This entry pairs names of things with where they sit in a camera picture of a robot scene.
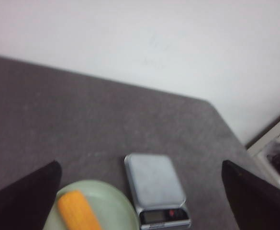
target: light green plate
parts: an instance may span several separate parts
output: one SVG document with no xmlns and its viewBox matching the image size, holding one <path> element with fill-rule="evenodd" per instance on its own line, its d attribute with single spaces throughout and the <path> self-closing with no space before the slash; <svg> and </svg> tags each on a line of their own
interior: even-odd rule
<svg viewBox="0 0 280 230">
<path fill-rule="evenodd" d="M 84 180 L 62 188 L 48 215 L 44 230 L 67 230 L 57 209 L 64 193 L 80 190 L 90 203 L 103 230 L 139 230 L 139 222 L 129 200 L 118 189 L 101 181 Z"/>
</svg>

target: white wall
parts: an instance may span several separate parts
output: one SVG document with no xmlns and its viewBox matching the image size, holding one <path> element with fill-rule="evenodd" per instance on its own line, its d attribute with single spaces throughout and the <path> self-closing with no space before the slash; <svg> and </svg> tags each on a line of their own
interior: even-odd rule
<svg viewBox="0 0 280 230">
<path fill-rule="evenodd" d="M 0 0 L 0 55 L 207 99 L 243 143 L 280 114 L 280 0 Z"/>
</svg>

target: digital kitchen scale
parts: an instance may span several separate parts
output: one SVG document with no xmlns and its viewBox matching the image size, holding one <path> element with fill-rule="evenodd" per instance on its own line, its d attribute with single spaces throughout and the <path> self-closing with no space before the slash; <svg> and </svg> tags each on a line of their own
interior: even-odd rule
<svg viewBox="0 0 280 230">
<path fill-rule="evenodd" d="M 124 163 L 141 230 L 191 226 L 186 196 L 168 156 L 132 153 Z"/>
</svg>

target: gray tabletop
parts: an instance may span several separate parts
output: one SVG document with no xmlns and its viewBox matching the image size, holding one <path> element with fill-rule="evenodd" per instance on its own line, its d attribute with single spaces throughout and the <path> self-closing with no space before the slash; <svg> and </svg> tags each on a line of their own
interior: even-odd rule
<svg viewBox="0 0 280 230">
<path fill-rule="evenodd" d="M 98 179 L 131 200 L 131 152 L 171 157 L 193 229 L 238 228 L 222 161 L 257 170 L 208 102 L 0 58 L 0 189 L 55 159 L 61 186 Z"/>
</svg>

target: corn on the cob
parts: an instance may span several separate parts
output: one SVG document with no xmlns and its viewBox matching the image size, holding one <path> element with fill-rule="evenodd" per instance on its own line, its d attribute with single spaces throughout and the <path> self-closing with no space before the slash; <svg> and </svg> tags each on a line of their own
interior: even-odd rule
<svg viewBox="0 0 280 230">
<path fill-rule="evenodd" d="M 64 194 L 59 198 L 57 205 L 69 230 L 102 230 L 93 210 L 80 191 Z"/>
</svg>

